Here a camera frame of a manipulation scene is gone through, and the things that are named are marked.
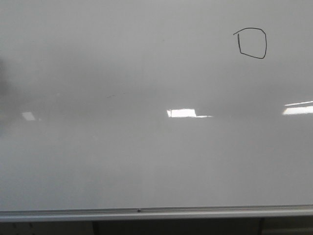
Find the white whiteboard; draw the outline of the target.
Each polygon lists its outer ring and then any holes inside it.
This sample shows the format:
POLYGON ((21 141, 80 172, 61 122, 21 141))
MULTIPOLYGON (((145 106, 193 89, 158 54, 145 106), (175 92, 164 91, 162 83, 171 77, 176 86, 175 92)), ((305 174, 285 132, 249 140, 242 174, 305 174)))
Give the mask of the white whiteboard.
POLYGON ((1 1, 1 222, 312 213, 312 1, 1 1))

